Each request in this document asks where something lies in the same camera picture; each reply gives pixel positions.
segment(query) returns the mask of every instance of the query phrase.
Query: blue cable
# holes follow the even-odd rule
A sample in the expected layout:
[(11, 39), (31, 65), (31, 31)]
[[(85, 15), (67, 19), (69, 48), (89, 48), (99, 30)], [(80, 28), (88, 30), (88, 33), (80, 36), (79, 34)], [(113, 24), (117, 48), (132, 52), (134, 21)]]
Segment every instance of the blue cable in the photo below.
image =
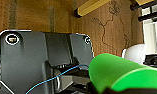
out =
[(43, 81), (43, 82), (40, 82), (40, 83), (34, 85), (32, 88), (30, 88), (30, 89), (27, 91), (26, 94), (28, 94), (30, 91), (32, 91), (35, 87), (37, 87), (37, 86), (39, 86), (39, 85), (41, 85), (41, 84), (44, 84), (44, 83), (46, 83), (46, 82), (49, 82), (49, 81), (51, 81), (51, 80), (54, 80), (54, 79), (56, 79), (56, 78), (62, 76), (63, 74), (65, 74), (65, 73), (67, 73), (67, 72), (69, 72), (69, 71), (71, 71), (71, 70), (73, 70), (73, 69), (75, 69), (75, 68), (81, 67), (81, 66), (86, 66), (86, 67), (88, 67), (87, 65), (77, 65), (77, 66), (75, 66), (75, 67), (73, 67), (73, 68), (70, 68), (70, 69), (64, 71), (63, 73), (59, 74), (59, 75), (56, 76), (56, 77), (50, 78), (50, 79), (48, 79), (48, 80), (46, 80), (46, 81)]

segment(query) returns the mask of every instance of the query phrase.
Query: wire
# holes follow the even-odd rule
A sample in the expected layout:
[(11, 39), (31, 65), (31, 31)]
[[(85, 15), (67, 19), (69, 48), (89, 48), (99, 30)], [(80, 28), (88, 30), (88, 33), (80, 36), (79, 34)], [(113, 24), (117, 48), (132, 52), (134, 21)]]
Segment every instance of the wire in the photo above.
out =
[[(107, 20), (105, 22), (105, 24), (103, 24), (98, 18), (94, 18), (94, 21), (98, 22), (98, 24), (103, 27), (103, 30), (104, 30), (104, 33), (102, 35), (102, 42), (103, 42), (103, 44), (105, 44), (105, 45), (109, 46), (110, 48), (114, 49), (115, 50), (115, 55), (117, 55), (117, 49), (115, 47), (105, 43), (104, 42), (104, 36), (106, 34), (106, 26), (107, 26), (108, 22), (114, 21), (114, 16), (118, 16), (118, 14), (120, 13), (120, 8), (121, 7), (117, 4), (117, 1), (114, 1), (114, 0), (110, 1), (109, 4), (111, 5), (111, 7), (109, 7), (109, 13), (112, 14), (112, 16), (111, 16), (112, 18), (110, 20)], [(124, 39), (126, 41), (126, 43), (125, 43), (125, 48), (126, 48), (129, 45), (130, 40), (129, 40), (128, 36), (125, 34), (125, 32), (124, 32), (125, 31), (124, 30), (124, 23), (123, 23), (123, 21), (121, 19), (121, 16), (119, 15), (119, 17), (120, 17), (120, 22), (123, 25), (123, 34), (124, 34)]]
[(56, 77), (50, 78), (50, 79), (48, 79), (48, 80), (46, 80), (46, 81), (43, 81), (43, 82), (40, 82), (40, 83), (34, 85), (32, 88), (30, 88), (30, 89), (27, 91), (26, 94), (28, 94), (30, 91), (32, 91), (32, 90), (33, 90), (34, 88), (36, 88), (37, 86), (39, 86), (39, 85), (41, 85), (41, 84), (44, 84), (44, 83), (46, 83), (46, 82), (49, 82), (49, 81), (51, 81), (51, 80), (54, 80), (54, 79), (56, 79), (56, 78), (62, 76), (63, 74), (65, 74), (65, 73), (67, 73), (67, 72), (69, 72), (69, 71), (71, 71), (71, 70), (73, 70), (73, 69), (75, 69), (75, 68), (81, 67), (81, 66), (86, 66), (86, 67), (88, 67), (87, 65), (77, 65), (77, 66), (75, 66), (75, 67), (73, 67), (73, 68), (70, 68), (70, 69), (64, 71), (63, 73), (59, 74), (59, 75), (56, 76)]
[(131, 37), (131, 41), (133, 39), (133, 32), (132, 32), (132, 20), (134, 18), (134, 16), (138, 13), (138, 9), (135, 10), (135, 13), (133, 14), (133, 16), (131, 17), (131, 34), (132, 34), (132, 37)]

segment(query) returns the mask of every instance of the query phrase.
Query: green plastic item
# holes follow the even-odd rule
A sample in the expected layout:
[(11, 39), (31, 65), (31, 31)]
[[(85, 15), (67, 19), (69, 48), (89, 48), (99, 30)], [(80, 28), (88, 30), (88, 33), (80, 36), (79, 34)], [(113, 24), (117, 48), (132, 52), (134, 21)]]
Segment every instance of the green plastic item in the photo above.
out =
[(128, 88), (157, 89), (157, 69), (104, 53), (89, 66), (90, 80), (98, 93), (106, 88), (123, 91)]

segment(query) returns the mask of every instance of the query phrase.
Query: white wall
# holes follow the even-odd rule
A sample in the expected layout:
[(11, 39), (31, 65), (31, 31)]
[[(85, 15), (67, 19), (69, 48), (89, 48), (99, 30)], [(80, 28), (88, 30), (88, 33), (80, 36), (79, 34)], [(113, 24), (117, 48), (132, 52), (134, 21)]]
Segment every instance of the white wall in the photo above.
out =
[[(152, 7), (152, 11), (157, 11), (157, 5)], [(150, 8), (142, 9), (142, 16), (149, 14)], [(146, 54), (157, 54), (157, 22), (151, 19), (143, 21), (144, 43), (146, 44)]]

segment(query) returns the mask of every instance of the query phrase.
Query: black device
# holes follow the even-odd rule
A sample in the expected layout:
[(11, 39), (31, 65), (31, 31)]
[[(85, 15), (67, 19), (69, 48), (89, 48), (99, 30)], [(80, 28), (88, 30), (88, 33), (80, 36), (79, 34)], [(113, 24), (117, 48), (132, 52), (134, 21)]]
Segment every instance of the black device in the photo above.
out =
[[(0, 33), (0, 94), (25, 94), (35, 84), (76, 65), (89, 65), (93, 51), (89, 36), (31, 30)], [(64, 94), (88, 81), (88, 69), (76, 68), (44, 83), (29, 94)]]

